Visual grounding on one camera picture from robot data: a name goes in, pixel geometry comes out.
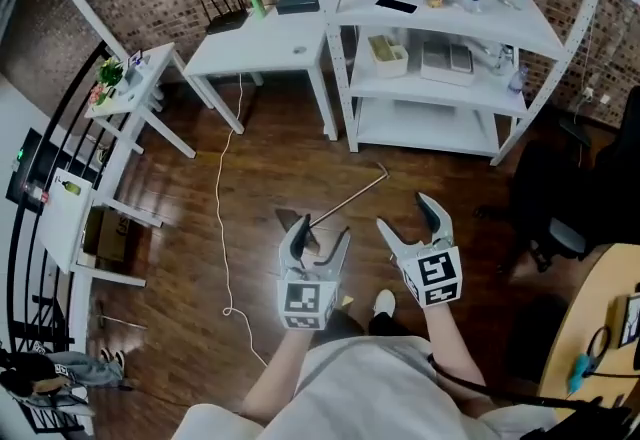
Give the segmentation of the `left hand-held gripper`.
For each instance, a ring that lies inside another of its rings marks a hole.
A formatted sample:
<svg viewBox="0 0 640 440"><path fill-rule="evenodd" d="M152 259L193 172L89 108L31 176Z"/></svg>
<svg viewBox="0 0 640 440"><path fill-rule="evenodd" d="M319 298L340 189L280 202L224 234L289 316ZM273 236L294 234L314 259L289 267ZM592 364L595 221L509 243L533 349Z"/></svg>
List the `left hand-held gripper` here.
<svg viewBox="0 0 640 440"><path fill-rule="evenodd" d="M337 300L337 282L321 278L339 278L351 241L349 228L338 236L329 256L315 263L316 274L302 274L301 260L309 231L310 215L301 216L286 232L279 245L280 267L287 270L277 280L278 314L289 330L321 331L327 326Z"/></svg>

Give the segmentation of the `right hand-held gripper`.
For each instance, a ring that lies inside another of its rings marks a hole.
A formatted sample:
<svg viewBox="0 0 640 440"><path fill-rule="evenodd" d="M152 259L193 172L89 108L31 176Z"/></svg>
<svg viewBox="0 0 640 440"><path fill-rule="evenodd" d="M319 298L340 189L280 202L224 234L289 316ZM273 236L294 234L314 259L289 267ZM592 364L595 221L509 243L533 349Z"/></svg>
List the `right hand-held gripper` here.
<svg viewBox="0 0 640 440"><path fill-rule="evenodd" d="M417 192L415 196L431 231L431 243L405 242L380 217L376 219L376 226L395 256L410 293L422 308L426 308L459 299L463 276L450 215L428 195Z"/></svg>

